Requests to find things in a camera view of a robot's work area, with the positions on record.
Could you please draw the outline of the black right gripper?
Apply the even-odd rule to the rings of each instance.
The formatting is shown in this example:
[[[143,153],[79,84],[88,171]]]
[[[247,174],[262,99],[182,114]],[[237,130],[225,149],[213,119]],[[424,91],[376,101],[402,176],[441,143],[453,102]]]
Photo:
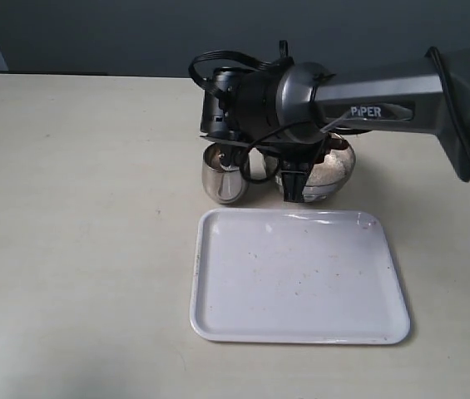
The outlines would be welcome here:
[[[255,71],[235,87],[229,121],[242,139],[270,145],[284,160],[280,178],[284,202],[304,203],[309,163],[322,162],[321,140],[310,104],[321,70]]]

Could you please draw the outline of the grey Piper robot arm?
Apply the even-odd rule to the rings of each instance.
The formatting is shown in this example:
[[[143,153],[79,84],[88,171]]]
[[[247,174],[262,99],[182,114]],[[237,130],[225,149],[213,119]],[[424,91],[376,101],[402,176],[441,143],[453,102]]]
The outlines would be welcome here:
[[[470,48],[344,74],[299,63],[256,71],[235,86],[230,122],[280,160],[284,200],[300,203],[328,131],[413,132],[438,138],[458,178],[470,180]]]

